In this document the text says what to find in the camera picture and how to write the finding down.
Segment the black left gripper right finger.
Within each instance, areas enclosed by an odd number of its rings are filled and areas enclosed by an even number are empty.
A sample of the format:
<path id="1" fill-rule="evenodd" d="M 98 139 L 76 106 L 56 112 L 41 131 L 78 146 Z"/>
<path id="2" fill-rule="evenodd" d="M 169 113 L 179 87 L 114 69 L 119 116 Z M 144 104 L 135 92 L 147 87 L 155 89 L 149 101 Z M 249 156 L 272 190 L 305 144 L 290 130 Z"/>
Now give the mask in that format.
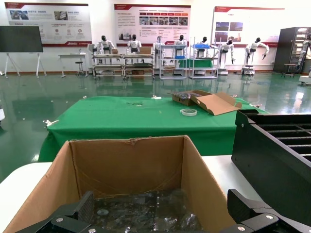
<path id="1" fill-rule="evenodd" d="M 222 233 L 310 233 L 311 227 L 282 216 L 263 201 L 245 198 L 236 189 L 227 193 L 227 209 L 236 222 Z"/>

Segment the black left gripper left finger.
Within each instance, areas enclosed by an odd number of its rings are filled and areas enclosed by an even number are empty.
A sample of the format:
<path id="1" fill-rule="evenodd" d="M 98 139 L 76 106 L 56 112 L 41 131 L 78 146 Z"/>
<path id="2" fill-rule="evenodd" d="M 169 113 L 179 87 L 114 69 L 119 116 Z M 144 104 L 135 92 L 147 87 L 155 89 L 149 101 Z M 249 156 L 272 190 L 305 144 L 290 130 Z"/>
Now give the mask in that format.
<path id="1" fill-rule="evenodd" d="M 94 212 L 93 192 L 87 191 L 78 202 L 60 206 L 48 218 L 20 230 L 20 233 L 101 233 L 91 224 Z"/>

